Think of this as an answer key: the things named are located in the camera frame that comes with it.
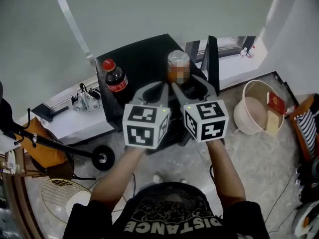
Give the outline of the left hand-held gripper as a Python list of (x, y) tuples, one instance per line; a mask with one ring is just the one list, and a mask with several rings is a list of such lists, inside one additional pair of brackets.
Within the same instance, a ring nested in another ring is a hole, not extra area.
[(170, 108), (168, 107), (169, 85), (153, 82), (138, 89), (132, 101), (125, 105), (123, 132), (125, 145), (157, 149), (167, 133)]

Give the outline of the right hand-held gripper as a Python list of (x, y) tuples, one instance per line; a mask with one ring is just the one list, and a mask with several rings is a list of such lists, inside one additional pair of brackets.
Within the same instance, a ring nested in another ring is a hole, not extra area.
[(227, 130), (229, 114), (223, 100), (217, 98), (215, 88), (205, 79), (191, 74), (198, 99), (187, 98), (172, 82), (176, 98), (183, 107), (184, 126), (197, 142), (222, 139)]

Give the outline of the orange drink can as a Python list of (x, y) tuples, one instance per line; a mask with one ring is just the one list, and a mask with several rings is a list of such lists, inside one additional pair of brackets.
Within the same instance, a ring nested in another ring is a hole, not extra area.
[(167, 77), (172, 83), (182, 85), (190, 77), (190, 58), (180, 50), (171, 52), (167, 57)]

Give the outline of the black mini fridge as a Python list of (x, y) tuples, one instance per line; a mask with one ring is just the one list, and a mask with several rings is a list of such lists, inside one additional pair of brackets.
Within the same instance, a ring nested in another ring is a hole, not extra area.
[[(208, 71), (207, 81), (215, 88), (218, 96), (220, 93), (219, 60), (217, 39), (214, 36), (208, 37), (207, 47), (208, 51), (205, 52), (207, 62), (204, 63)], [(126, 73), (129, 87), (127, 93), (132, 99), (135, 92), (147, 84), (158, 81), (168, 83), (167, 57), (175, 50), (182, 51), (182, 48), (169, 34), (163, 34), (126, 45), (96, 58), (97, 78), (106, 121), (116, 131), (122, 131), (123, 99), (118, 101), (108, 88), (105, 81), (106, 71), (102, 67), (103, 61), (113, 59), (116, 65)], [(195, 98), (197, 93), (202, 95), (198, 96), (200, 99), (203, 98), (203, 90), (195, 90), (195, 82), (192, 79), (189, 83), (183, 84), (181, 88), (189, 98)], [(169, 87), (168, 107), (171, 108), (172, 116), (168, 132), (162, 141), (163, 143), (159, 145), (158, 151), (174, 144), (185, 146), (191, 139), (190, 133), (182, 125), (182, 113), (171, 87)]]

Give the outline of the cola bottle red cap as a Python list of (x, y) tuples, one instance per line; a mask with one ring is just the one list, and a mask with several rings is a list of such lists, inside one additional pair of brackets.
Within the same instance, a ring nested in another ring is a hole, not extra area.
[(125, 102), (128, 97), (128, 79), (125, 72), (117, 66), (113, 59), (106, 59), (102, 63), (106, 72), (105, 82), (115, 98)]

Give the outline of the person's left forearm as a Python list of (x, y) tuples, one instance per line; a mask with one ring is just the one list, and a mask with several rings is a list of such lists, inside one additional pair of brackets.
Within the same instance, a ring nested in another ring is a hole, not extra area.
[(128, 147), (110, 172), (97, 183), (90, 201), (98, 201), (110, 211), (114, 210), (145, 151), (145, 148)]

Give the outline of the folded patterned umbrella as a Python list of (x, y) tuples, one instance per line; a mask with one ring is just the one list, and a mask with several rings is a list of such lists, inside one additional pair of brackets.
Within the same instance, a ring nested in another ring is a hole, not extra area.
[(79, 84), (80, 91), (71, 97), (71, 107), (77, 112), (92, 112), (102, 107), (101, 94), (97, 89), (87, 89), (83, 83)]

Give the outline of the white window ledge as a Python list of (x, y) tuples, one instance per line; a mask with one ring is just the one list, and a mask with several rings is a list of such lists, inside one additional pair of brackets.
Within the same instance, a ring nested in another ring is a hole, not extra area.
[[(255, 55), (240, 57), (244, 47), (255, 45)], [(220, 88), (222, 90), (263, 74), (261, 64), (269, 53), (260, 36), (221, 37), (217, 39)], [(42, 125), (51, 130), (64, 144), (74, 144), (111, 131), (101, 109), (94, 112), (76, 112), (70, 108), (56, 115), (51, 122), (40, 118)]]

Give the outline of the wooden rack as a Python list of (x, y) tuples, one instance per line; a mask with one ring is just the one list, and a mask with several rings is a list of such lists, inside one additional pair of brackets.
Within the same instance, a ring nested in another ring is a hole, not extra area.
[[(316, 135), (316, 146), (315, 146), (315, 156), (311, 158), (310, 153), (306, 147), (306, 143), (302, 136), (301, 131), (299, 130), (296, 122), (296, 116), (303, 115), (307, 110), (311, 110), (315, 117), (316, 126), (317, 126), (317, 135)], [(319, 157), (319, 94), (313, 94), (309, 96), (305, 101), (303, 101), (289, 116), (293, 128), (297, 134), (300, 147), (303, 153), (303, 158), (305, 161), (312, 161)]]

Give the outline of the black coat rack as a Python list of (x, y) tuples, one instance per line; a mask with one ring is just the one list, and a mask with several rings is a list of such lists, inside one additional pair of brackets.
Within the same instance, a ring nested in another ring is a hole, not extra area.
[(20, 144), (25, 138), (28, 138), (32, 142), (33, 148), (36, 148), (36, 144), (47, 146), (62, 152), (68, 152), (71, 154), (76, 154), (84, 157), (91, 158), (94, 167), (100, 171), (107, 171), (111, 169), (115, 163), (115, 154), (113, 150), (105, 145), (100, 145), (94, 149), (92, 153), (79, 150), (68, 145), (64, 145), (54, 140), (46, 139), (42, 136), (38, 136), (36, 133), (30, 133), (26, 129), (30, 125), (30, 119), (28, 119), (27, 126), (20, 126), (13, 122), (11, 126), (12, 133), (15, 133), (21, 137), (18, 141), (14, 142), (14, 145)]

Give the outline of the striped cloth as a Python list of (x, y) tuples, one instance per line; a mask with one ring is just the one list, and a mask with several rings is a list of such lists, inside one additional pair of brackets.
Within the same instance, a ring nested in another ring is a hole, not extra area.
[(311, 158), (315, 156), (317, 126), (313, 113), (307, 110), (303, 115), (296, 116), (296, 122), (299, 130), (302, 133), (306, 147)]

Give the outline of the person's black t-shirt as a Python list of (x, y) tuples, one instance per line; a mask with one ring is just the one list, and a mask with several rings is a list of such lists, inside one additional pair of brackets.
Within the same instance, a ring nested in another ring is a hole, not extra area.
[(206, 196), (179, 182), (154, 184), (129, 199), (116, 221), (98, 201), (74, 205), (63, 239), (270, 239), (260, 206), (235, 203), (221, 217)]

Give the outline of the white seat cushion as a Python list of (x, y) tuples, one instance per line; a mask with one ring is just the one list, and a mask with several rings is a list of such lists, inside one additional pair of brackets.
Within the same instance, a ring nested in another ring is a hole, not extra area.
[(70, 217), (73, 206), (75, 204), (80, 204), (83, 206), (87, 206), (91, 198), (91, 193), (89, 191), (79, 191), (74, 194), (66, 203), (66, 213), (68, 217)]

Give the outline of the black bag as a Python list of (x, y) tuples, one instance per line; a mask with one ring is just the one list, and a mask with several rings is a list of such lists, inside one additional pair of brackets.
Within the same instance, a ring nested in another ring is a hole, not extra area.
[(12, 124), (12, 109), (10, 104), (3, 98), (3, 85), (0, 81), (0, 130), (4, 134), (10, 134)]

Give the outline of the wooden shelf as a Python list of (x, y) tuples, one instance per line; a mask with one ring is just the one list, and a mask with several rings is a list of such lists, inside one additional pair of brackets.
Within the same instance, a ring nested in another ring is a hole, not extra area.
[(6, 153), (0, 151), (0, 180), (5, 175), (25, 174), (24, 149), (19, 146)]

